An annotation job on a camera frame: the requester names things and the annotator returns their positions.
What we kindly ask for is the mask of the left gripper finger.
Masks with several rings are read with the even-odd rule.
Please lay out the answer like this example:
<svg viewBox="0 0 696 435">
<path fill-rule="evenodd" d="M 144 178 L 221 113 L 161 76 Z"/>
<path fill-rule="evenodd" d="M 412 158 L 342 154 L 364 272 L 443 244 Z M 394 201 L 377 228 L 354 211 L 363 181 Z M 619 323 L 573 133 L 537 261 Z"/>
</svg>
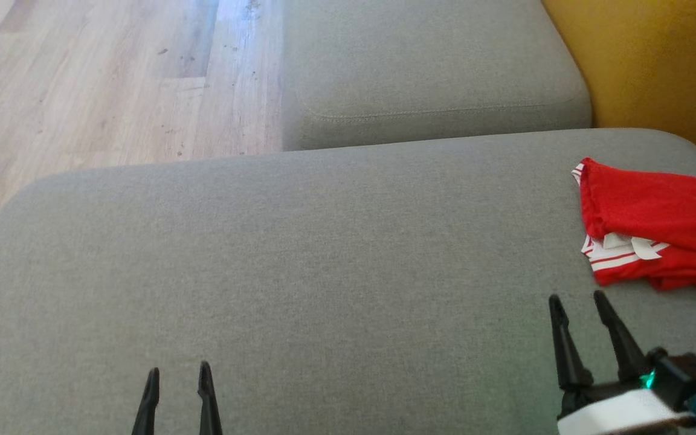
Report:
<svg viewBox="0 0 696 435">
<path fill-rule="evenodd" d="M 160 399 L 160 371 L 152 368 L 147 375 L 143 397 L 139 403 L 137 416 L 132 428 L 133 435 L 153 435 L 155 412 Z"/>
<path fill-rule="evenodd" d="M 197 393 L 202 400 L 199 434 L 222 435 L 223 427 L 218 410 L 218 400 L 216 400 L 211 367 L 208 361 L 202 361 L 201 366 L 199 366 Z"/>
</svg>

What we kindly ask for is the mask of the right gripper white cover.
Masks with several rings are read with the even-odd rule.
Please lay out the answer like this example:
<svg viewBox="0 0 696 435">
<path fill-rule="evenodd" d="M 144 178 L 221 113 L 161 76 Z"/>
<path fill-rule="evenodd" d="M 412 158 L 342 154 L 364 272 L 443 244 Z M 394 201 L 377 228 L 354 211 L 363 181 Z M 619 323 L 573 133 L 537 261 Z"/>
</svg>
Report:
<svg viewBox="0 0 696 435">
<path fill-rule="evenodd" d="M 559 434 L 677 434 L 696 426 L 691 412 L 668 407 L 652 391 L 656 374 L 626 324 L 602 290 L 593 294 L 610 334 L 621 382 L 593 384 L 569 331 L 569 317 L 557 294 L 549 297 L 558 385 L 564 391 L 557 418 Z"/>
</svg>

